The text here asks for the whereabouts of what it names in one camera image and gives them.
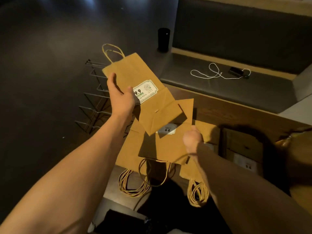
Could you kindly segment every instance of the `hand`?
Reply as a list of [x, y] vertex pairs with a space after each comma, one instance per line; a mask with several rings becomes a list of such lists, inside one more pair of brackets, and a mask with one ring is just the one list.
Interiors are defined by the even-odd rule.
[[183, 143], [186, 147], [186, 151], [189, 154], [197, 153], [197, 146], [201, 141], [201, 133], [194, 125], [192, 125], [191, 130], [185, 132], [183, 135]]
[[130, 122], [132, 111], [135, 106], [135, 94], [133, 88], [128, 87], [124, 93], [115, 85], [116, 74], [112, 73], [107, 78], [107, 86], [110, 92], [112, 115], [124, 118]]

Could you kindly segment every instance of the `wire rack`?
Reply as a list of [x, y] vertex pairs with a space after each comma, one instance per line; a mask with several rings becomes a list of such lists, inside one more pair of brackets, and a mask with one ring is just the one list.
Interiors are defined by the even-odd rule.
[[[78, 106], [78, 108], [86, 116], [87, 121], [83, 122], [75, 120], [74, 122], [85, 133], [92, 134], [96, 132], [112, 115], [109, 91], [106, 83], [107, 77], [102, 73], [102, 69], [108, 64], [93, 62], [88, 59], [85, 65], [91, 68], [89, 75], [96, 78], [99, 84], [96, 88], [99, 94], [83, 93], [89, 106]], [[128, 135], [132, 123], [133, 120], [131, 120], [130, 124], [126, 127], [124, 137]]]

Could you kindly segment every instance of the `paper bag handle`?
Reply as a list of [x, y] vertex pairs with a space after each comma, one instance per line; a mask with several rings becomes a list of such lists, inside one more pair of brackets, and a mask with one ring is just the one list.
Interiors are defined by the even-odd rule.
[[[117, 51], [111, 50], [111, 49], [104, 50], [104, 46], [105, 46], [105, 45], [109, 45], [109, 46], [115, 47], [115, 48], [117, 48], [120, 52], [117, 52]], [[108, 59], [111, 63], [113, 63], [113, 61], [112, 61], [112, 60], [109, 58], [109, 56], [107, 55], [107, 52], [108, 52], [108, 51], [118, 53], [118, 54], [121, 55], [123, 58], [126, 57], [126, 56], [124, 55], [123, 51], [122, 51], [119, 47], [117, 47], [117, 46], [115, 46], [115, 45], [112, 45], [112, 44], [110, 44], [110, 43], [105, 43], [105, 44], [103, 44], [103, 45], [102, 45], [102, 51], [103, 51], [104, 55], [107, 57], [107, 59]]]

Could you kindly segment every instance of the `wooden trim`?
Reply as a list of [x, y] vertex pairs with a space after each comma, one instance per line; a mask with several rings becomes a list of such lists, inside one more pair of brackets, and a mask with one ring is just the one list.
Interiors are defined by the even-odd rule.
[[209, 0], [295, 15], [312, 16], [312, 4], [302, 0]]
[[199, 95], [202, 95], [202, 96], [205, 96], [205, 97], [208, 97], [208, 98], [217, 99], [217, 100], [220, 100], [220, 101], [223, 101], [223, 102], [228, 102], [228, 103], [232, 103], [232, 104], [235, 104], [235, 105], [239, 105], [239, 106], [242, 106], [242, 107], [245, 107], [245, 108], [250, 108], [250, 109], [253, 109], [253, 110], [260, 111], [260, 112], [265, 112], [265, 113], [268, 113], [268, 114], [271, 114], [271, 115], [279, 116], [279, 114], [275, 114], [275, 113], [268, 112], [268, 111], [264, 111], [264, 110], [261, 110], [261, 109], [249, 107], [249, 106], [246, 106], [246, 105], [243, 105], [243, 104], [239, 104], [239, 103], [227, 101], [227, 100], [224, 100], [224, 99], [221, 99], [221, 98], [216, 98], [216, 97], [209, 96], [209, 95], [206, 95], [206, 94], [197, 93], [197, 92], [194, 92], [194, 91], [191, 91], [191, 90], [186, 90], [186, 89], [183, 89], [183, 88], [180, 88], [180, 87], [176, 87], [176, 86], [173, 86], [173, 85], [169, 85], [169, 86], [170, 86], [170, 87], [177, 88], [177, 89], [179, 89], [179, 90], [184, 90], [184, 91], [191, 92], [191, 93], [194, 93], [194, 94], [199, 94]]
[[208, 56], [208, 55], [204, 55], [204, 54], [200, 54], [200, 53], [196, 53], [196, 52], [183, 50], [180, 48], [172, 47], [171, 52], [181, 54], [181, 55], [185, 55], [185, 56], [189, 56], [189, 57], [202, 59], [202, 60], [206, 60], [206, 61], [211, 61], [211, 62], [223, 64], [223, 65], [229, 65], [229, 66], [233, 66], [233, 67], [237, 67], [237, 68], [241, 68], [241, 69], [247, 68], [247, 69], [250, 69], [251, 71], [255, 71], [258, 73], [262, 73], [262, 74], [273, 75], [273, 76], [277, 76], [277, 77], [281, 77], [281, 78], [285, 78], [285, 79], [289, 79], [289, 80], [293, 80], [297, 76], [295, 74], [290, 74], [290, 73], [286, 73], [286, 72], [269, 70], [269, 69], [265, 69], [265, 68], [261, 68], [261, 67], [246, 65], [243, 63], [239, 63], [239, 62], [235, 62], [235, 61], [231, 61], [231, 60], [226, 60], [226, 59], [222, 59], [222, 58], [218, 58], [218, 57], [212, 57], [212, 56]]

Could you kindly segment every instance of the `person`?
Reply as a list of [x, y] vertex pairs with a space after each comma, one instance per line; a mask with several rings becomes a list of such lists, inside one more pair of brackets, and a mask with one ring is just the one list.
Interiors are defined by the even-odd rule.
[[[135, 106], [133, 89], [121, 93], [114, 79], [111, 74], [107, 80], [111, 117], [25, 194], [0, 233], [86, 233]], [[305, 209], [262, 177], [216, 155], [196, 127], [185, 133], [183, 143], [233, 233], [312, 233], [312, 218]]]

